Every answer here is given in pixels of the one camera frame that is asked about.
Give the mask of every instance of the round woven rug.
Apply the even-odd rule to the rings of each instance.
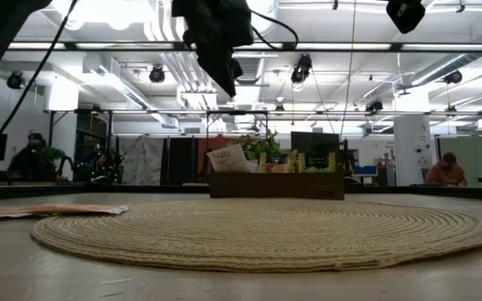
[[[374,203],[225,199],[137,203],[119,216],[50,217],[32,234],[66,253],[120,263],[308,272],[383,268],[482,246],[482,221]]]

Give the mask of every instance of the table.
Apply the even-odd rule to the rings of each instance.
[[[157,202],[206,194],[85,193],[0,201],[44,203]],[[437,207],[482,217],[482,201],[417,195],[346,195]],[[482,249],[392,268],[324,273],[215,273],[96,262],[40,247],[29,236],[36,219],[0,221],[0,301],[148,300],[482,300]]]

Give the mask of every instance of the red shirt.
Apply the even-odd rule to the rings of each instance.
[[[425,177],[425,184],[438,185],[462,185],[467,186],[468,182],[464,177],[464,170],[458,165],[451,169],[444,168],[442,161],[436,163]]]

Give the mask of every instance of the box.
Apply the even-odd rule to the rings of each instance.
[[[210,176],[209,191],[211,198],[345,198],[341,165],[330,173],[216,173]]]

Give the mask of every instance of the white column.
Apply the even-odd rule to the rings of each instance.
[[[395,98],[397,111],[430,111],[428,91],[419,87],[411,94]],[[429,169],[434,145],[431,145],[429,117],[423,115],[398,116],[394,120],[396,143],[397,185],[423,184],[422,169]]]
[[[46,88],[47,110],[75,110],[79,101],[79,86],[65,78],[58,77]],[[61,149],[72,160],[75,152],[76,114],[56,114],[52,147]],[[63,176],[72,180],[73,174],[68,163],[64,166]]]

